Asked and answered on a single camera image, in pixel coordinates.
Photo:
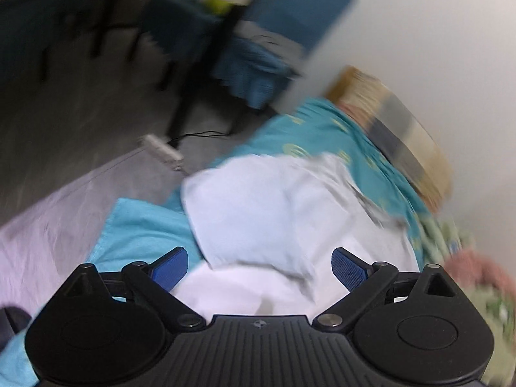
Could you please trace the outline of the white polo shirt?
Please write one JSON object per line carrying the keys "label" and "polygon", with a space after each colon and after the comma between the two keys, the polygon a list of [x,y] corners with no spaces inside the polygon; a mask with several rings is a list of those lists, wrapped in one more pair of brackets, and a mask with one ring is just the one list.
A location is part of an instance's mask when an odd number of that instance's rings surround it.
{"label": "white polo shirt", "polygon": [[202,260],[173,292],[206,319],[318,315],[347,293],[332,272],[339,247],[418,270],[406,221],[365,197],[332,154],[235,157],[187,178],[181,202]]}

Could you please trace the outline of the green cartoon fleece blanket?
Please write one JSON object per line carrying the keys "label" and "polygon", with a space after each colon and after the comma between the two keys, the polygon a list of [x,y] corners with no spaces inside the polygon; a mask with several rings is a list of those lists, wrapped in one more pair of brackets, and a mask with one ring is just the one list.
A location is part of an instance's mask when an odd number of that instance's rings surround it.
{"label": "green cartoon fleece blanket", "polygon": [[[473,236],[452,220],[419,214],[417,224],[420,231],[417,245],[421,247],[425,263],[436,262],[443,266],[449,256],[460,250],[477,251]],[[494,337],[494,351],[482,382],[488,386],[512,385],[515,380],[515,296],[503,295],[491,286],[459,287],[484,318]]]}

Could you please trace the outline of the pink fluffy blanket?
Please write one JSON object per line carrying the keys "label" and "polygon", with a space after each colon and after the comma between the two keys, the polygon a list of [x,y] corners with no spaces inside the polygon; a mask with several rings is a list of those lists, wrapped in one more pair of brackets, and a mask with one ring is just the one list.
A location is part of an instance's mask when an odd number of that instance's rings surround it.
{"label": "pink fluffy blanket", "polygon": [[503,295],[515,296],[515,280],[496,262],[472,249],[460,250],[443,267],[461,287],[491,286]]}

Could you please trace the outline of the white power strip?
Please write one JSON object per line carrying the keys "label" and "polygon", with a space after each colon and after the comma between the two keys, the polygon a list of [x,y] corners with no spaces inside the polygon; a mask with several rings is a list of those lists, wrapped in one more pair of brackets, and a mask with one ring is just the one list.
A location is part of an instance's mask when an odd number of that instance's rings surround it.
{"label": "white power strip", "polygon": [[155,134],[145,134],[139,138],[139,144],[167,167],[173,170],[183,169],[184,156],[163,138]]}

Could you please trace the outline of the plaid checkered pillow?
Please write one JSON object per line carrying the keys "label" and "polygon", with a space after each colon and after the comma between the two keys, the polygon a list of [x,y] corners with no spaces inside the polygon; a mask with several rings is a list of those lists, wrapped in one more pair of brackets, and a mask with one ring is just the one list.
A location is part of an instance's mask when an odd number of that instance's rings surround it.
{"label": "plaid checkered pillow", "polygon": [[344,68],[324,97],[356,122],[433,212],[452,191],[445,153],[402,101],[379,79]]}

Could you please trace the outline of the grey cloth on chair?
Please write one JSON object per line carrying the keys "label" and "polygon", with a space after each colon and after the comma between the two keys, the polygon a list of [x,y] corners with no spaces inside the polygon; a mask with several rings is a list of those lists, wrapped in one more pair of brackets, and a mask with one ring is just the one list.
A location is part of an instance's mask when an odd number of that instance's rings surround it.
{"label": "grey cloth on chair", "polygon": [[247,39],[271,53],[292,68],[300,65],[304,58],[304,48],[283,35],[263,29],[257,23],[241,20],[236,26],[236,35]]}

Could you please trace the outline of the blue covered chair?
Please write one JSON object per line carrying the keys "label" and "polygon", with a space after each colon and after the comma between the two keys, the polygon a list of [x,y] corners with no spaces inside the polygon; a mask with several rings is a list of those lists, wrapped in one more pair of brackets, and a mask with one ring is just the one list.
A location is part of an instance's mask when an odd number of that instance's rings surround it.
{"label": "blue covered chair", "polygon": [[352,0],[252,0],[213,71],[230,95],[262,109],[300,76]]}

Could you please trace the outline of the yellow green plush toy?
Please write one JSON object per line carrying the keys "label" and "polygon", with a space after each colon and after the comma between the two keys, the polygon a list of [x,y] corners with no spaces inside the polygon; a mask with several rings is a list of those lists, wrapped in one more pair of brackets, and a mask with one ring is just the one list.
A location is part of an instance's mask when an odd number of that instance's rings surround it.
{"label": "yellow green plush toy", "polygon": [[227,0],[201,0],[201,3],[207,12],[217,17],[224,16],[233,7],[233,3]]}

